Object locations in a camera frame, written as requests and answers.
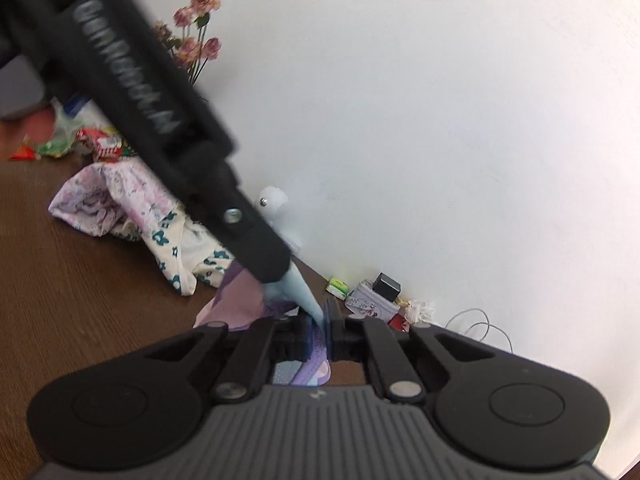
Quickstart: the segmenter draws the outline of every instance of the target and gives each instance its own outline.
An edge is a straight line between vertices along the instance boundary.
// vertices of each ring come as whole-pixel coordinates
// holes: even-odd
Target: red package
[[[391,318],[389,326],[399,330],[400,332],[409,332],[409,323],[404,317],[400,316],[400,314],[396,314]]]
[[[81,128],[76,137],[78,142],[91,150],[94,162],[98,160],[113,162],[122,157],[122,139],[119,137],[111,137],[93,128]]]
[[[15,150],[10,160],[38,160],[39,158],[38,154],[32,148],[21,144],[20,147]]]

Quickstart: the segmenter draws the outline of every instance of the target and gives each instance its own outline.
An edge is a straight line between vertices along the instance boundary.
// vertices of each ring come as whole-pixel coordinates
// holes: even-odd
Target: white wall
[[[640,452],[640,0],[222,3],[201,87],[249,194],[289,195],[303,260],[384,270],[442,321],[486,309],[603,391],[598,465],[620,473]]]

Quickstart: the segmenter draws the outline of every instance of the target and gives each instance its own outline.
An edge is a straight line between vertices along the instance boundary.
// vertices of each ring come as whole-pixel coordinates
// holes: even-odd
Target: metal screw
[[[422,393],[420,384],[413,381],[396,381],[389,386],[389,391],[396,397],[417,397]]]
[[[239,209],[232,207],[231,209],[227,209],[225,211],[225,224],[237,224],[242,220],[242,211]]]
[[[246,395],[246,388],[238,383],[222,383],[216,388],[216,394],[221,399],[240,399]]]

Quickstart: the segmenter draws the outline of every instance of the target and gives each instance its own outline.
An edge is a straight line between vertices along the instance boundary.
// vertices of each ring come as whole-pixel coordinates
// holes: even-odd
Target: wooden floor
[[[633,466],[620,480],[640,480],[640,463]]]
[[[142,243],[91,238],[47,206],[81,167],[77,158],[0,163],[0,479],[22,480],[40,463],[25,413],[44,384],[188,330],[215,294],[188,298],[166,283]],[[325,280],[301,266],[314,294]],[[332,365],[332,384],[364,381],[360,365]]]

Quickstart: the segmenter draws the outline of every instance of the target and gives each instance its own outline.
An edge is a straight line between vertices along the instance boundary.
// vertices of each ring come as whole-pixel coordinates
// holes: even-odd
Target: pink floral cloth
[[[177,203],[149,168],[132,157],[82,169],[65,182],[49,212],[91,236],[123,227],[127,219],[151,236]]]
[[[65,182],[49,212],[91,236],[142,240],[178,293],[219,286],[233,256],[193,221],[138,158],[97,162]]]

